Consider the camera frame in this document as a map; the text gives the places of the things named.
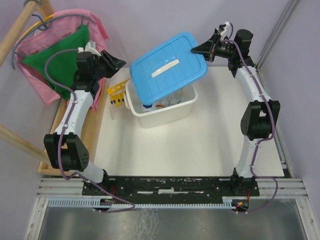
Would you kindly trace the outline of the yellow test tube rack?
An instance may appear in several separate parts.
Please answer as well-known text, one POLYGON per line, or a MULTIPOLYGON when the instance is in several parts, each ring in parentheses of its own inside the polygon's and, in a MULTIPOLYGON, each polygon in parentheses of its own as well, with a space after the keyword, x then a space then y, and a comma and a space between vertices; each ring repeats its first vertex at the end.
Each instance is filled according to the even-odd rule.
POLYGON ((111 104, 114 107, 120 107, 125 102, 121 102, 122 99, 125 101, 126 96, 126 83, 130 80, 130 78, 112 86, 107 89, 107 93, 109 95, 109 101, 111 104, 111 101, 115 100, 115 104, 111 104))

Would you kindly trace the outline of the blue plastic tray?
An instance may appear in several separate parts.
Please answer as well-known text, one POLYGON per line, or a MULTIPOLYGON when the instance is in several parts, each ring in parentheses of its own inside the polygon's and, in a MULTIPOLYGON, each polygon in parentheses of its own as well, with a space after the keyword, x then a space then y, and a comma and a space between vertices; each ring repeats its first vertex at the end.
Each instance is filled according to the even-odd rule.
POLYGON ((208 70, 204 57, 192 53, 193 35, 182 32, 136 59, 129 72, 141 103, 150 106, 202 78, 208 70))

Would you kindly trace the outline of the clear tube with blue cap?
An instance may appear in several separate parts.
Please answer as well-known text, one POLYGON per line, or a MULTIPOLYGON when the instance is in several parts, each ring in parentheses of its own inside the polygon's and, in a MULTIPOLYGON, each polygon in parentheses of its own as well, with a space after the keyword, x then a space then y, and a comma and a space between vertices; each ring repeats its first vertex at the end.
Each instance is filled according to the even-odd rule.
POLYGON ((152 108, 152 106, 153 106, 152 104, 150 104, 150 105, 143 104, 143 107, 146 109, 152 108))

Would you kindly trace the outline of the coloured plastic spoons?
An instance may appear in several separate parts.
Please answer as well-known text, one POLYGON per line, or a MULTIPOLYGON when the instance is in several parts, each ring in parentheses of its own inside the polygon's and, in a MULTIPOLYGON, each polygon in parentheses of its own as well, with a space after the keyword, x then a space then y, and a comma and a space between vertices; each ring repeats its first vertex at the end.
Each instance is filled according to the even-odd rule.
POLYGON ((155 105, 155 107, 158 108, 158 109, 166 108, 166 106, 164 106, 162 104, 157 104, 157 105, 155 105))

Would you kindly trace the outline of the white plastic bin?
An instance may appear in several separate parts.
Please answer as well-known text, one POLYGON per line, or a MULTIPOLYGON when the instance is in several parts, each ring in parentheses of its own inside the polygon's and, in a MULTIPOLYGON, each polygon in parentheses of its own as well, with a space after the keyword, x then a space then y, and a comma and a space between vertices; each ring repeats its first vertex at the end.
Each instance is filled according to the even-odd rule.
POLYGON ((181 99, 181 102, 165 108, 156 108, 161 105, 161 100, 152 104, 151 108, 143 107, 131 80, 125 84, 126 95, 124 98, 125 106, 138 120, 139 125, 144 128, 151 128, 186 118, 198 100, 199 94, 195 84, 184 87, 179 95, 174 93, 170 96, 181 99))

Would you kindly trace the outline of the round glass flask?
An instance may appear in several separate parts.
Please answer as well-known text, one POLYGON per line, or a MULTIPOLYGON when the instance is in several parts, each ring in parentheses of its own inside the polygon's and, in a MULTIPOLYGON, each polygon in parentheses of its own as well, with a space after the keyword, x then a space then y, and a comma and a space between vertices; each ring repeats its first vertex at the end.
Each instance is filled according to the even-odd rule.
POLYGON ((174 96, 167 96, 160 101, 160 104, 164 107, 170 107, 179 104, 181 101, 181 99, 177 99, 174 96))

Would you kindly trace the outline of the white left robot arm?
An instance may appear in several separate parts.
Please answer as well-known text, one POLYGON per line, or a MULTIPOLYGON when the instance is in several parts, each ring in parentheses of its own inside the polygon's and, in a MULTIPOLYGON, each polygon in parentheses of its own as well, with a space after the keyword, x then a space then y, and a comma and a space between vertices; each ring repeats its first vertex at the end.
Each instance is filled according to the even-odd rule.
MULTIPOLYGON (((184 87, 190 87, 202 78, 207 70, 205 58, 194 52, 195 41, 180 43, 178 39, 164 42, 151 51, 163 53, 164 61, 155 66, 151 73, 145 68, 138 71, 139 62, 129 69, 131 83, 145 113, 140 114, 143 128, 155 127, 179 120, 187 114, 187 103, 177 103, 165 110, 156 110, 153 104, 184 87)), ((61 123, 54 133, 44 137, 44 145, 50 164, 60 170, 62 176, 72 176, 92 183, 99 195, 106 195, 111 183, 104 179, 106 171, 90 161, 90 155, 81 140, 81 133, 87 112, 94 101, 93 85, 102 78, 112 78, 126 64, 124 60, 98 51, 90 44, 75 49, 77 71, 74 87, 70 89, 71 99, 61 123)))

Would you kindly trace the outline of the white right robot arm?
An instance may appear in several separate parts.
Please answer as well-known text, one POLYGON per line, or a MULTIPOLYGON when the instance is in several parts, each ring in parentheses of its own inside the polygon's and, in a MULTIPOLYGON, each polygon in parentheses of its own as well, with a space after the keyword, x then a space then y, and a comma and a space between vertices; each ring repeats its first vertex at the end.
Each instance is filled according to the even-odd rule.
POLYGON ((240 84, 248 102, 240 121, 243 147, 229 183, 231 193, 240 196, 248 188, 254 188, 257 179, 254 164, 263 142, 274 138, 281 105, 270 98, 258 81, 255 64, 249 55, 253 34, 247 29, 240 29, 234 39, 229 39, 225 36, 227 27, 228 24, 224 23, 214 30, 208 60, 212 62, 215 57, 228 60, 228 69, 240 84))

